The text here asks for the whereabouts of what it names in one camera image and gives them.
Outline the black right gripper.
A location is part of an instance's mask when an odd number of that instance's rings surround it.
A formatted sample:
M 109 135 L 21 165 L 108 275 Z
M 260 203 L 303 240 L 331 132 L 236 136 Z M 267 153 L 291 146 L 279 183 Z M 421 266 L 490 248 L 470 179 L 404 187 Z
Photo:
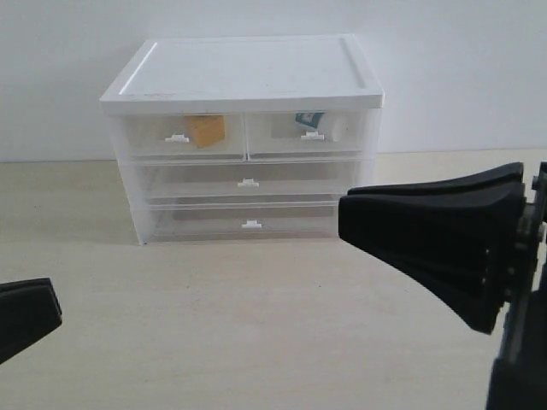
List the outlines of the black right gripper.
M 546 408 L 546 267 L 538 268 L 546 163 L 525 207 L 523 186 L 503 185 L 523 174 L 524 163 L 511 162 L 455 179 L 354 187 L 338 203 L 342 240 L 406 274 L 482 333 L 492 332 L 503 304 L 500 269 L 517 227 L 488 409 Z

